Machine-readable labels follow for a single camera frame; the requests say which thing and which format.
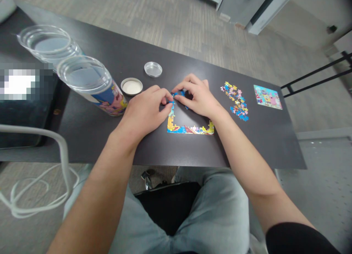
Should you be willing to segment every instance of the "black metal frame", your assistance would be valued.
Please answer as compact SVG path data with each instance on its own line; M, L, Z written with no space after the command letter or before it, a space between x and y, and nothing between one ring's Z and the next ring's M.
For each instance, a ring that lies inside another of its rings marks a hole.
M292 82L289 82L288 84L285 84L284 86L282 86L281 89L287 88L287 89L289 90L289 92L290 92L289 94L284 95L284 97L286 98L286 97L288 97L288 96L297 94L297 93L299 93L299 92L305 91L305 90L307 90L307 89L310 89L310 88L312 88L312 87L315 87L315 86L320 85L320 84L322 84L322 83L325 83L325 82L327 82L327 81L331 81L331 80L333 80L333 79L336 79L336 78L339 78L339 77L341 77L341 76L344 76L344 75L346 75L346 74L351 73L351 72L352 72L352 59L351 59L352 53L347 54L345 51L343 51L341 54L343 55L342 58L339 58L339 59L337 59L337 60L335 60L335 61L333 61L333 62L331 62L331 63L329 63L329 64L327 64L327 65L325 65L325 66L323 66L323 67L321 67L321 68L319 68L319 69L317 69L317 70L315 70L315 71L312 71L312 72L310 72L310 73L308 73L308 74L306 74L306 75L304 75L304 76L302 76L302 77L300 77L300 78L298 78L298 79L296 79L296 80L294 80L294 81L292 81ZM299 90L297 90L297 91L294 91L294 90L292 89L292 87L291 87L292 84L294 84L294 83L296 83L296 82L298 82L298 81L300 81L300 80L303 80L303 79L305 79L305 78L307 78L307 77L309 77L309 76L312 76L313 74L316 74L316 73L318 73L319 71L322 71L322 70L324 70L324 69L327 69L327 68L329 68L329 67L335 65L336 63L339 63L339 62L344 61L344 60L346 60L346 61L350 64L350 66L349 66L350 69L349 69L349 70L345 70L344 72L341 72L341 73L339 73L339 74L336 74L336 75L334 75L334 76L332 76L332 77L330 77L330 78L326 78L326 79L324 79L324 80L322 80L322 81L316 82L316 83L314 83L314 84L312 84L312 85L306 86L306 87L304 87L304 88L302 88L302 89L299 89Z

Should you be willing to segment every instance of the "gray carpet floor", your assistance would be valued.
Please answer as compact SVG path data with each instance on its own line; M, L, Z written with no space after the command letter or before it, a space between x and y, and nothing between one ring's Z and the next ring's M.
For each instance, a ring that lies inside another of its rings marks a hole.
M132 38L163 47L208 63L277 85L286 84L328 63L322 51L312 51L277 33L264 29L259 36L225 23L215 6L204 0L21 0L57 14L90 23ZM294 89L335 74L330 68ZM339 79L330 81L286 99L296 132L348 127L352 124L352 101ZM9 196L20 178L36 177L51 164L3 163L0 187ZM79 170L82 165L73 165ZM144 189L140 174L145 166L134 166L130 187ZM175 167L154 168L158 184L170 181ZM59 170L47 181L52 192L40 204L64 191ZM43 193L38 184L29 191L21 206L30 207ZM60 226L62 208L29 219L15 219L0 204L0 252L45 253Z

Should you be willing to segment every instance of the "hand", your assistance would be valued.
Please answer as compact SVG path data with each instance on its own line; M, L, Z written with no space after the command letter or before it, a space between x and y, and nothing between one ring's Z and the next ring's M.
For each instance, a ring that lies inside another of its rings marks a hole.
M183 89L188 90L193 95L193 99L189 100L182 95L175 95L175 99L181 104L191 108L197 114L212 119L219 109L223 109L221 104L210 92L208 80L201 81L197 76L191 73L171 92L175 93Z
M133 97L128 103L125 114L115 130L124 131L129 138L142 140L157 129L171 112L172 103L166 104L166 98L173 102L170 92L157 85L151 86L141 94ZM166 105L159 111L160 103Z

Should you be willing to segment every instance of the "wall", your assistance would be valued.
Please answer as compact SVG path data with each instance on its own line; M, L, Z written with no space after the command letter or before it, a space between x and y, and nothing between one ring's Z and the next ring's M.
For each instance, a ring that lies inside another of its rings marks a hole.
M267 25L296 43L317 50L329 35L326 24L290 0Z
M246 26L265 0L223 0L218 13L231 17L231 23Z
M291 0L326 26L336 25L337 31L327 36L322 46L333 43L352 27L351 0Z

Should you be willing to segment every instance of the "forearm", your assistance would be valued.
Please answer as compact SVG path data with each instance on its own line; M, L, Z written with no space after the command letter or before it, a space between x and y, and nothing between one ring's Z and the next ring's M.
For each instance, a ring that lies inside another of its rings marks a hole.
M223 108L212 121L224 146L232 171L246 193L272 195L281 187L257 149Z
M107 253L120 219L138 143L113 132L48 253Z
M245 190L263 231L282 222L312 226L281 188L273 171L224 109L212 118L237 180Z

